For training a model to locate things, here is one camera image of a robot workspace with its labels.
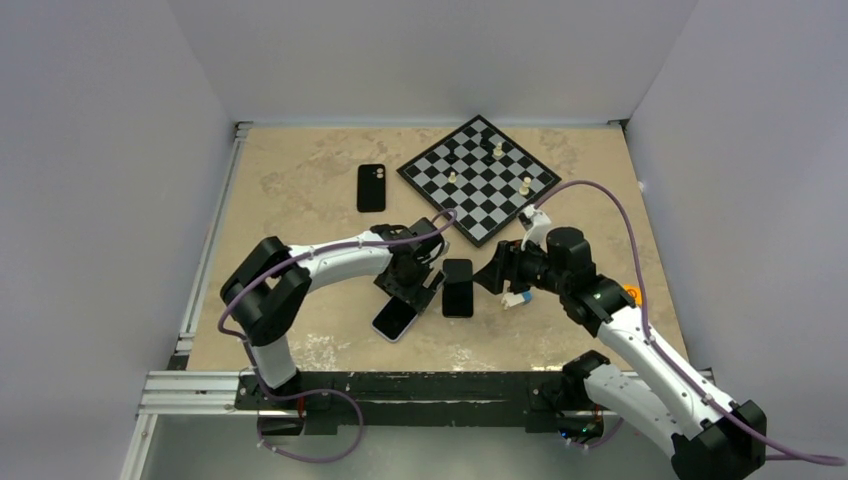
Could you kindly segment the black phone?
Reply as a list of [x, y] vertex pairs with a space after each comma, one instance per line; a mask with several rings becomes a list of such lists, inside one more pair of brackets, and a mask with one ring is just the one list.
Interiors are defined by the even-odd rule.
[[442, 287], [442, 313], [446, 318], [474, 315], [473, 264], [469, 259], [445, 259]]

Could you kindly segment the black phone case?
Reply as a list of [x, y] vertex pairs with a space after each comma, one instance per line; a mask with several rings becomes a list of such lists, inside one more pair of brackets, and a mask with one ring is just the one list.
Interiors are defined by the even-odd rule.
[[386, 170], [383, 164], [363, 164], [357, 169], [356, 208], [360, 213], [386, 208]]

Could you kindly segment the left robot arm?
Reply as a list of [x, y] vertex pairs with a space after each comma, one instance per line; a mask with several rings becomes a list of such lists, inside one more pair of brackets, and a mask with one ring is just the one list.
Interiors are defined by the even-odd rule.
[[444, 230], [422, 217], [410, 226], [378, 224], [322, 244], [262, 239], [219, 290], [222, 317], [238, 324], [233, 334], [262, 379], [260, 397], [275, 409], [297, 399], [299, 370], [287, 335], [308, 294], [371, 277], [391, 298], [421, 313], [435, 294], [434, 262], [449, 248]]

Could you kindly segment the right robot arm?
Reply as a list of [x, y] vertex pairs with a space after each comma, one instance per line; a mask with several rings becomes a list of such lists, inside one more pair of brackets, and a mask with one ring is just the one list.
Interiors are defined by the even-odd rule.
[[660, 354], [665, 340], [643, 323], [633, 297], [598, 273], [582, 231], [554, 228], [543, 245], [501, 241], [473, 279], [492, 294], [536, 288], [557, 295], [571, 320], [623, 358], [639, 383], [590, 351], [564, 366], [563, 397], [615, 411], [663, 451], [678, 478], [744, 479], [764, 465], [762, 409], [735, 401], [678, 354]]

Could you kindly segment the white blue toy block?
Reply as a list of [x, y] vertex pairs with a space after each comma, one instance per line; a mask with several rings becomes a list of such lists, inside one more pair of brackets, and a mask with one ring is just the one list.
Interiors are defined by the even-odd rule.
[[501, 297], [501, 306], [504, 310], [509, 310], [518, 306], [525, 305], [529, 303], [533, 299], [533, 294], [531, 291], [527, 290], [524, 292], [507, 292], [504, 293]]

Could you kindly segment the white chess piece front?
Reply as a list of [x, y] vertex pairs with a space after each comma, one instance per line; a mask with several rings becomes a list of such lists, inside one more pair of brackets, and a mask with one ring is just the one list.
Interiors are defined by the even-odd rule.
[[519, 188], [519, 194], [521, 196], [527, 196], [529, 194], [531, 183], [532, 183], [531, 177], [524, 177], [523, 178], [521, 186]]

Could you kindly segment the black white chessboard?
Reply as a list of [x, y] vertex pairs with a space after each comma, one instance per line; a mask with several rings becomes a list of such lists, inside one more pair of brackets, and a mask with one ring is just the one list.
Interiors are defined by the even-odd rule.
[[[503, 143], [504, 155], [487, 165], [481, 141]], [[453, 152], [457, 161], [446, 156]], [[448, 182], [455, 171], [457, 181]], [[400, 177], [436, 210], [453, 209], [455, 227], [481, 247], [507, 226], [525, 206], [561, 182], [561, 177], [493, 123], [477, 115], [397, 169]], [[519, 194], [524, 177], [532, 183]]]

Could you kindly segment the black chess piece back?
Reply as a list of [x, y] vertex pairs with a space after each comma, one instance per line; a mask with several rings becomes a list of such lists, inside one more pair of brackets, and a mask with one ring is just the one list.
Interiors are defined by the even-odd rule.
[[484, 156], [481, 158], [481, 160], [482, 160], [484, 163], [486, 163], [487, 165], [492, 164], [492, 163], [494, 162], [494, 160], [495, 160], [495, 158], [494, 158], [494, 156], [493, 156], [494, 149], [495, 149], [495, 144], [491, 141], [491, 139], [490, 139], [490, 138], [486, 138], [485, 140], [482, 140], [482, 141], [481, 141], [481, 146], [482, 146], [482, 147], [484, 148], [484, 150], [485, 150], [485, 154], [484, 154]]

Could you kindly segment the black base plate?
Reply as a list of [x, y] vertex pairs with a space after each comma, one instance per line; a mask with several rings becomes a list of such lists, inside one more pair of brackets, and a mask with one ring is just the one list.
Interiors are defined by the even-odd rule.
[[303, 372], [290, 394], [238, 378], [234, 407], [270, 417], [270, 435], [334, 435], [341, 426], [521, 428], [599, 439], [614, 421], [560, 371]]

